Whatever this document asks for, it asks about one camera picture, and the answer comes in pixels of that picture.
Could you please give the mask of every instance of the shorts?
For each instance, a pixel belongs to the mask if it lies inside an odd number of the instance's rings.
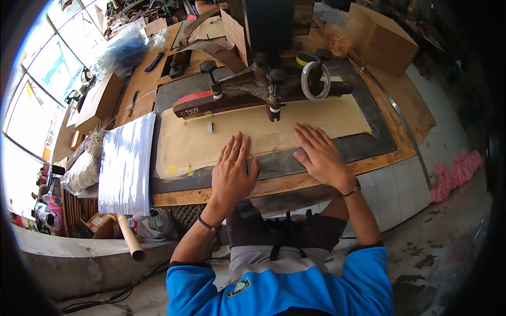
[[[340,218],[315,214],[308,216],[303,222],[290,221],[288,224],[292,225],[293,238],[282,243],[282,246],[332,251],[338,244],[347,222]],[[279,241],[276,225],[272,220],[264,220],[251,202],[242,201],[227,217],[230,248],[274,246]]]

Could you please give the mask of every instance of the cardboard tube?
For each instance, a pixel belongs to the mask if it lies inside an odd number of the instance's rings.
[[[135,261],[142,261],[146,258],[146,253],[141,247],[139,241],[135,238],[134,232],[127,225],[127,217],[124,214],[118,214],[118,223],[125,238],[128,250]]]

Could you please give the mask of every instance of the cable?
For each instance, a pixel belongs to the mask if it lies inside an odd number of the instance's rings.
[[[122,302],[124,300],[126,300],[128,297],[130,297],[130,295],[132,294],[132,292],[134,291],[134,287],[138,286],[139,284],[141,284],[144,280],[162,272],[163,270],[165,270],[167,267],[166,267],[166,264],[167,263],[170,263],[170,259],[167,260],[167,261],[164,261],[158,265],[156,265],[154,268],[150,268],[149,269],[149,272],[144,275],[144,276],[141,276],[139,277],[138,279],[134,280],[134,282],[132,283],[132,285],[126,287],[124,290],[122,290],[121,292],[107,298],[107,299],[102,299],[102,300],[99,300],[99,301],[90,301],[90,302],[82,302],[82,303],[74,303],[74,304],[71,304],[67,307],[64,307],[61,309],[62,313],[63,314],[68,314],[68,313],[72,313],[72,312],[75,312],[75,311],[79,311],[79,310],[83,310],[85,308],[90,308],[90,307],[94,307],[94,306],[98,306],[98,305],[103,305],[103,304],[117,304],[119,302]]]

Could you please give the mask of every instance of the plastic bottle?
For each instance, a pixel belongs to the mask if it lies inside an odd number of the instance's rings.
[[[131,217],[131,218],[128,218],[127,221],[126,221],[128,227],[130,227],[133,231],[134,231],[134,234],[137,235],[137,231],[139,230],[139,226],[140,226],[140,223],[138,220],[136,220],[135,218]]]

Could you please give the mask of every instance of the roll of tape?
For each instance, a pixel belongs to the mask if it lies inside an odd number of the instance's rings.
[[[316,56],[314,56],[312,53],[306,52],[306,51],[297,52],[297,54],[295,56],[295,60],[302,67],[305,67],[310,62],[318,61]]]
[[[328,96],[328,93],[330,92],[330,73],[328,72],[328,68],[322,64],[321,69],[323,70],[323,90],[320,92],[319,95],[314,96],[311,91],[309,90],[309,73],[311,70],[317,68],[319,66],[318,62],[310,62],[307,63],[306,66],[304,66],[304,69],[302,70],[301,74],[301,86],[302,86],[302,92],[304,92],[304,95],[306,98],[308,98],[311,101],[322,101]]]

